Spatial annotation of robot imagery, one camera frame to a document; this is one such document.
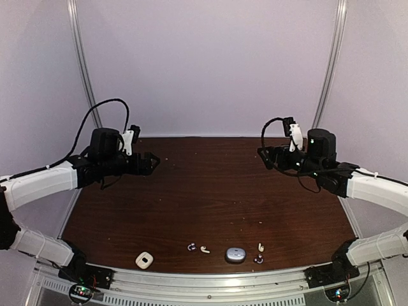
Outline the purple earbud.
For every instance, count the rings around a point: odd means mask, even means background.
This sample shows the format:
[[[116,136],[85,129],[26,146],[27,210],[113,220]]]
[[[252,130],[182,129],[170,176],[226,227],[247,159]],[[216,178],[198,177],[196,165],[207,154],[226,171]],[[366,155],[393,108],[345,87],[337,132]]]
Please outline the purple earbud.
[[[195,243],[189,244],[189,245],[187,246],[187,250],[188,250],[189,252],[195,252],[195,251],[197,251],[197,246],[196,246],[196,244],[195,244]]]
[[[264,257],[262,254],[258,254],[255,258],[254,258],[254,262],[257,264],[262,264],[264,262]]]

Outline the lavender earbud charging case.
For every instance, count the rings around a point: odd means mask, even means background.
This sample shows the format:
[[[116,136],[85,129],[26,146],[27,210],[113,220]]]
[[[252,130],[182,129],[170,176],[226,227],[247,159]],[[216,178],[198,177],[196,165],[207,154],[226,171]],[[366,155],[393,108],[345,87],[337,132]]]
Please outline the lavender earbud charging case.
[[[229,264],[241,264],[245,261],[246,257],[246,251],[240,247],[230,247],[225,253],[225,260]]]

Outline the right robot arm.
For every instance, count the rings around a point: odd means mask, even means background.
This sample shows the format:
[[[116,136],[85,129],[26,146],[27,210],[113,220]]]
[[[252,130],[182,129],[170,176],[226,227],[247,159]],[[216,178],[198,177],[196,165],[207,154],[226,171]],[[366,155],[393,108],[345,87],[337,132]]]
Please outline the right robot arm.
[[[300,128],[292,124],[286,130],[289,144],[257,149],[269,170],[281,174],[315,180],[319,190],[340,198],[352,198],[374,203],[407,215],[407,183],[370,172],[356,164],[338,162],[336,137],[325,129],[311,129],[307,144],[303,144]],[[368,238],[347,241],[333,256],[327,267],[331,281],[341,281],[352,266],[407,255],[407,224]]]

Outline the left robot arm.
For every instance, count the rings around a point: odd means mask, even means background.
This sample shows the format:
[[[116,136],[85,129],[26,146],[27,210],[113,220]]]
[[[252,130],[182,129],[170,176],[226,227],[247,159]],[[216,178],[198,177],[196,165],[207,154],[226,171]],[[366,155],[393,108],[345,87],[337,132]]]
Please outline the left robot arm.
[[[89,146],[79,155],[69,155],[55,166],[1,179],[1,249],[13,249],[58,266],[78,283],[92,276],[85,256],[64,240],[54,239],[15,222],[13,211],[52,194],[82,189],[95,182],[106,189],[106,177],[151,175],[161,160],[151,152],[133,151],[140,128],[132,125],[123,133],[110,128],[92,132]]]

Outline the cream white charging case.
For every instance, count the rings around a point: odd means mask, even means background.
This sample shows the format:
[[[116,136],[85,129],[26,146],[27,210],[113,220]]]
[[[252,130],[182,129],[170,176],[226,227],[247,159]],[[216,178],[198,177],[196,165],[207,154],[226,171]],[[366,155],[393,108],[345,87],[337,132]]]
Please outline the cream white charging case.
[[[153,255],[147,251],[143,251],[136,257],[135,264],[138,268],[146,270],[153,263],[153,261]]]

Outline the white earbud right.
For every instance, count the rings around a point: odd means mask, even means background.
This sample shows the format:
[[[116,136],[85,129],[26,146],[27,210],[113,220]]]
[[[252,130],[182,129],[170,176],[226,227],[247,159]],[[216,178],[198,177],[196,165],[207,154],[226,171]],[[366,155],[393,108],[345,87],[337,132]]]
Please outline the white earbud right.
[[[265,246],[262,243],[259,243],[258,244],[258,251],[259,252],[264,252],[264,250],[265,250]]]

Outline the white earbud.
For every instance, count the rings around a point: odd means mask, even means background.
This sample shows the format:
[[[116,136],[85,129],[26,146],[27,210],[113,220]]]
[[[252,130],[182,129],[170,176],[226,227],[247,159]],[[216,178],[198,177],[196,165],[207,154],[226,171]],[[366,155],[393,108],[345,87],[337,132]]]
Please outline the white earbud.
[[[207,247],[206,247],[205,245],[202,245],[202,246],[200,247],[200,251],[201,251],[202,253],[205,253],[205,254],[210,254],[210,251],[207,249]]]
[[[262,243],[259,243],[258,244],[258,251],[259,252],[264,252],[264,250],[265,250],[265,246]]]

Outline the white earbud left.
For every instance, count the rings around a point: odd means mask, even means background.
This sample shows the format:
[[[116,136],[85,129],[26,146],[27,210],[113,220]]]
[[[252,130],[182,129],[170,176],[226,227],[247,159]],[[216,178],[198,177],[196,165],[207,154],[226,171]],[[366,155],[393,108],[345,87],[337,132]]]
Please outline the white earbud left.
[[[207,249],[207,247],[206,247],[205,245],[202,245],[202,246],[200,247],[200,251],[201,251],[202,253],[205,253],[205,254],[210,254],[210,251]]]

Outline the left aluminium frame post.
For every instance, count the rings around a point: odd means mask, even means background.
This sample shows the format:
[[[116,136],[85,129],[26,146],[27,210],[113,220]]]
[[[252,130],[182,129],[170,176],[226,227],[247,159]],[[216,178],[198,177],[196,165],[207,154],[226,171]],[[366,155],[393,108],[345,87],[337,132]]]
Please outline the left aluminium frame post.
[[[94,97],[94,91],[92,88],[91,78],[85,58],[84,44],[82,41],[80,22],[78,17],[77,1],[67,0],[66,4],[68,8],[68,18],[73,36],[74,49],[80,72],[80,79],[82,81],[88,107],[92,108],[96,105],[96,100]]]

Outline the aluminium frame post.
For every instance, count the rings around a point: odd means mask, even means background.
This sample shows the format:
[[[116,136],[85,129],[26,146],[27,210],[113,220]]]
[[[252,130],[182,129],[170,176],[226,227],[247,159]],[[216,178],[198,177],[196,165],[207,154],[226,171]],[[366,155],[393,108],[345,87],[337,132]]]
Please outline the aluminium frame post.
[[[340,56],[340,50],[342,47],[342,40],[344,37],[344,31],[346,27],[347,19],[347,1],[338,0],[337,1],[337,11],[335,14],[335,24],[333,30],[333,36],[331,41],[331,47],[328,57],[328,63],[326,67],[326,73],[323,79],[323,85],[321,88],[321,93],[319,95],[319,100],[312,123],[312,128],[318,128],[323,118],[324,109],[328,103],[328,97],[330,94],[330,89],[333,83],[333,78],[337,66],[337,62]]]
[[[80,79],[82,81],[88,107],[92,108],[96,105],[96,100],[94,97],[94,91],[92,88],[91,78],[85,58],[84,44],[82,41],[80,22],[78,17],[77,1],[67,0],[66,4],[68,8],[68,18],[73,36],[74,49],[80,72]]]

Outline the front aluminium rail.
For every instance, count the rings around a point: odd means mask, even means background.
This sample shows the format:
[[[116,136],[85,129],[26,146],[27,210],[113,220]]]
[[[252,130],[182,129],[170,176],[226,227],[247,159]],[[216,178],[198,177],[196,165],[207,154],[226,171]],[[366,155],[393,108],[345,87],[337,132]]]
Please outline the front aluminium rail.
[[[248,273],[157,273],[113,269],[110,287],[88,305],[335,305],[329,297],[349,289],[343,305],[395,305],[382,263],[361,266],[348,282],[311,288],[305,268]]]

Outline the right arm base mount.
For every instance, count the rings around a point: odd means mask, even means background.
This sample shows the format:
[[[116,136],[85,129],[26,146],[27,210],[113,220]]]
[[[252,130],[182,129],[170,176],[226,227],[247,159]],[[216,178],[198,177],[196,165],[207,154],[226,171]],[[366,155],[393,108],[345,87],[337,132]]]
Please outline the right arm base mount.
[[[325,295],[330,302],[344,303],[352,297],[350,280],[358,277],[360,271],[347,257],[351,240],[342,244],[332,255],[331,263],[311,266],[304,270],[308,287],[325,288]]]

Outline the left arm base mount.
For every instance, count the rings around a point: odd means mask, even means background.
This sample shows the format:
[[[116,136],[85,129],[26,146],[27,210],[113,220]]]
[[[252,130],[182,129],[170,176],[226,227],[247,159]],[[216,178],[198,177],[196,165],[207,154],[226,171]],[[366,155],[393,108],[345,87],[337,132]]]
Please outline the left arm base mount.
[[[100,294],[100,289],[110,289],[113,270],[87,263],[84,252],[73,244],[68,244],[73,251],[73,258],[68,266],[53,263],[58,269],[59,278],[73,282],[68,289],[68,298],[74,305],[83,305],[89,302],[94,295]]]

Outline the right aluminium frame post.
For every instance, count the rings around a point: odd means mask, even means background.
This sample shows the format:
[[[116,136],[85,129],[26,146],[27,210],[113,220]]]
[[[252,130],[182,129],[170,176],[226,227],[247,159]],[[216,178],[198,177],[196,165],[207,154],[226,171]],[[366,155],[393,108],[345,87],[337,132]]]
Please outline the right aluminium frame post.
[[[328,63],[326,67],[326,73],[323,79],[323,85],[321,88],[321,93],[319,95],[319,100],[312,123],[312,128],[318,128],[323,118],[324,109],[328,103],[328,97],[330,94],[330,89],[333,83],[333,78],[337,66],[337,62],[340,56],[340,50],[342,47],[342,40],[344,37],[344,31],[346,27],[347,19],[347,1],[338,0],[337,1],[337,11],[335,14],[335,24],[333,30],[333,36],[331,41],[331,47],[328,57]]]

